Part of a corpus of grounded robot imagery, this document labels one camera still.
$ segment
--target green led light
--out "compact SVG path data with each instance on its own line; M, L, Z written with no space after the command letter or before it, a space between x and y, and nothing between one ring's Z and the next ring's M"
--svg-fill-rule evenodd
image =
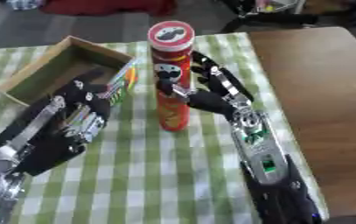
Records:
M262 166L265 172L273 172L276 170L276 164L270 155L266 155L262 158Z

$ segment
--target can lid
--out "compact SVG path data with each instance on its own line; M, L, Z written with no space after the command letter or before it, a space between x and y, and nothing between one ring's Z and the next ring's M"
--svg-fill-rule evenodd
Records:
M190 25L180 21L165 21L148 31L151 46L162 52L179 52L194 43L195 33Z

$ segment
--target pringles logo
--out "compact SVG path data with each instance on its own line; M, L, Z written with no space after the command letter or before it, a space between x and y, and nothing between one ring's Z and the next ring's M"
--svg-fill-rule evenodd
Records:
M156 33L156 40L165 43L172 43L185 36L185 29L179 26L165 27Z

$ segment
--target black glove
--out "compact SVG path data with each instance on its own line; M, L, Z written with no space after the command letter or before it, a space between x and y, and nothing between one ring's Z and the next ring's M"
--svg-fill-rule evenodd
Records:
M57 90L53 96L44 97L30 105L0 134L1 147L17 136L55 95L64 97L66 107L29 141L34 149L14 172L27 172L36 176L81 154L86 149L85 144L77 143L72 137L66 137L63 131L59 131L59 127L78 108L78 103L88 105L91 112L95 112L107 122L110 112L109 102L97 96L97 93L107 91L107 86L89 84L91 80L102 74L102 70L94 69L70 81Z

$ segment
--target table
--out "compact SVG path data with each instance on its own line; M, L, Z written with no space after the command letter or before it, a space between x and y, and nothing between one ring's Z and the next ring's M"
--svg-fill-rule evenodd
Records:
M331 216L356 214L356 39L337 27L249 36Z
M105 46L137 58L133 93L112 110L108 126L86 153L27 179L11 223L259 223L224 117L192 109L185 130L160 129L147 43ZM248 35L197 37L195 48L228 68L254 94L255 106L268 113L280 145L326 216L317 184ZM0 83L46 49L0 49ZM0 131L15 114L14 103L0 95Z

